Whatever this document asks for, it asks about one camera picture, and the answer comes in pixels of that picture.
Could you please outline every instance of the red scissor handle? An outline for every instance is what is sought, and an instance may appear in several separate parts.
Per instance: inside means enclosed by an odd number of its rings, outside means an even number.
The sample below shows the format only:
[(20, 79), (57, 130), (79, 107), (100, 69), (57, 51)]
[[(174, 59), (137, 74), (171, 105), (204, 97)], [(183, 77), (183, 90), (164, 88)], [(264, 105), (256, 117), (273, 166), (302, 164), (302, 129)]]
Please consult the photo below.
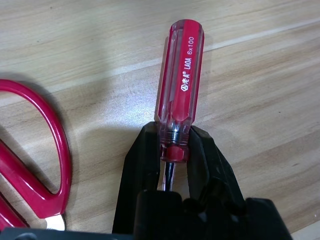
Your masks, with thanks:
[[(64, 129), (54, 111), (30, 88), (11, 80), (0, 79), (0, 91), (11, 92), (28, 100), (42, 114), (52, 132), (60, 162), (60, 189), (52, 194), (22, 161), (0, 140), (0, 173), (11, 183), (34, 213), (41, 219), (63, 214), (71, 187), (71, 159)], [(25, 227), (26, 224), (0, 198), (0, 231), (4, 227)]]

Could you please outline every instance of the metal shaft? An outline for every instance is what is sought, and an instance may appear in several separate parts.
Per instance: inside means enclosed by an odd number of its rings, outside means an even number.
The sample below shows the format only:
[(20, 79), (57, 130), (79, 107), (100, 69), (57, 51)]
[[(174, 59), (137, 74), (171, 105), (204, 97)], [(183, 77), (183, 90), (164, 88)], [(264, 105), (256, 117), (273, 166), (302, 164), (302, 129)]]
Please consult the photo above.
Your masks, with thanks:
[(163, 191), (172, 191), (172, 184), (174, 182), (176, 165), (173, 162), (166, 162), (164, 165), (164, 174), (162, 182)]

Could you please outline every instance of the clamp jaw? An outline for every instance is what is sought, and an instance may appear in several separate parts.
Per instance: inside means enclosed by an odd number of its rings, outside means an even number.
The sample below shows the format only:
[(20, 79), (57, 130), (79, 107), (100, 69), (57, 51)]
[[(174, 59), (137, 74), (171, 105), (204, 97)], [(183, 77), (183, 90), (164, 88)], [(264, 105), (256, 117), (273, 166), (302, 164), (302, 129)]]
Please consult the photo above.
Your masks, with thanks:
[(125, 157), (113, 233), (135, 240), (291, 240), (271, 200), (244, 200), (235, 174), (210, 135), (192, 126), (190, 198), (157, 191), (157, 124), (146, 124)]

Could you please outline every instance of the screwdriver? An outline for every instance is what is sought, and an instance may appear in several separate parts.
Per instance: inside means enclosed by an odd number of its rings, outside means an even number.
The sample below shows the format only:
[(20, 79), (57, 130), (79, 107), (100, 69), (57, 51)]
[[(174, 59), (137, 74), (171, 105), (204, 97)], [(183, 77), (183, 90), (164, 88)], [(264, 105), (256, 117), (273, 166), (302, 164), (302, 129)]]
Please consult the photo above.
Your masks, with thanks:
[(189, 159), (204, 40), (201, 24), (191, 19), (177, 21), (169, 31), (156, 118), (160, 160), (165, 161), (163, 191), (172, 190), (175, 165)]

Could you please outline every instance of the wooden table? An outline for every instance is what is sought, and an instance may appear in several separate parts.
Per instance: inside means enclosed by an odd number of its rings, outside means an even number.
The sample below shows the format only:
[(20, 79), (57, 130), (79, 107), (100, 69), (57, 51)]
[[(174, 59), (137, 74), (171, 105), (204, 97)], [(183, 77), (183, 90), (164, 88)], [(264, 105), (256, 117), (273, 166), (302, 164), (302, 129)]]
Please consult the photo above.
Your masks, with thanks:
[[(0, 78), (38, 91), (67, 134), (67, 228), (111, 231), (125, 155), (154, 118), (169, 28), (190, 18), (205, 32), (194, 124), (214, 138), (245, 197), (273, 200), (296, 240), (320, 239), (319, 12), (319, 0), (1, 1)], [(45, 121), (8, 93), (0, 138), (59, 188)], [(184, 169), (174, 188), (187, 195)], [(0, 191), (43, 226), (3, 178)]]

